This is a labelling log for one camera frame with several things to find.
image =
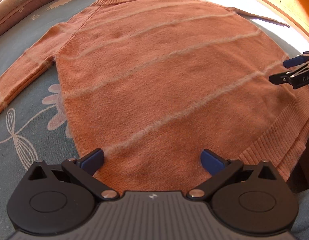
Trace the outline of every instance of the flower petal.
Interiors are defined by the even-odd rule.
[[[67,119],[63,114],[57,113],[54,117],[51,118],[50,122],[48,123],[48,131],[52,131],[60,127]]]
[[[48,90],[51,93],[60,93],[61,91],[60,84],[53,84],[48,88]]]
[[[65,127],[65,136],[67,136],[68,138],[72,138],[70,128],[69,128],[69,123],[67,123],[67,126]]]
[[[47,96],[44,99],[42,99],[42,103],[44,105],[51,105],[51,104],[55,104],[58,100],[58,94],[54,94],[51,96]]]

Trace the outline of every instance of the orange sweater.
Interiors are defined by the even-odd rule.
[[[233,8],[197,0],[97,0],[0,77],[0,112],[55,61],[80,156],[105,152],[115,190],[187,190],[200,153],[287,179],[309,136],[309,87],[273,85],[287,55]]]

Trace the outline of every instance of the sweater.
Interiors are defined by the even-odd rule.
[[[269,159],[285,180],[309,137],[309,87],[273,85],[285,52],[258,27],[198,0],[97,0],[51,27],[0,77],[0,112],[56,63],[79,155],[124,190],[188,190],[225,159]]]

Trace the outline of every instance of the triangular cutout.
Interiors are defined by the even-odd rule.
[[[271,169],[269,169],[267,166],[262,168],[258,178],[276,180],[276,177],[273,175]]]
[[[42,167],[38,166],[34,169],[32,174],[29,177],[29,180],[35,180],[35,179],[45,179],[47,176],[44,173]]]

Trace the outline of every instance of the sweater sleeve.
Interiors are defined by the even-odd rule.
[[[56,53],[97,10],[91,6],[66,23],[51,27],[0,76],[0,113],[32,81],[54,64]]]

